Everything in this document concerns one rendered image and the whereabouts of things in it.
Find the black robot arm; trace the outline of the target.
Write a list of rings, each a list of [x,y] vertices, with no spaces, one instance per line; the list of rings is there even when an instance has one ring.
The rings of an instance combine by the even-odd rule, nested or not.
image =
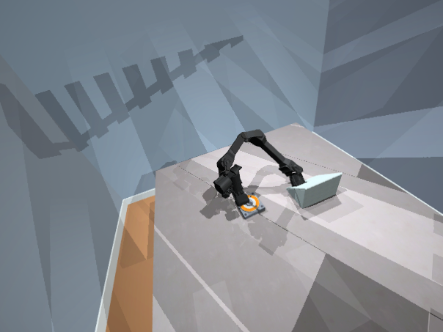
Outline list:
[[[269,154],[278,164],[279,170],[285,176],[289,176],[291,187],[298,187],[305,182],[302,172],[303,168],[297,165],[290,159],[285,158],[277,149],[275,149],[266,139],[266,135],[260,130],[251,130],[247,132],[241,132],[227,153],[223,155],[216,163],[219,169],[219,178],[213,181],[216,190],[225,199],[230,197],[230,194],[234,195],[234,190],[231,188],[232,184],[238,183],[240,178],[239,170],[241,166],[235,164],[232,168],[235,160],[235,155],[240,149],[243,142],[250,142],[255,146],[261,147],[267,154]],[[295,173],[293,173],[295,172]]]

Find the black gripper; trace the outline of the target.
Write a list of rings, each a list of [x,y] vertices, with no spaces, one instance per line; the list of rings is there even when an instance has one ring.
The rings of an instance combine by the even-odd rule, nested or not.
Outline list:
[[[233,198],[238,207],[249,203],[249,197],[243,191],[244,188],[241,180],[238,183],[232,184],[231,188],[234,190]]]

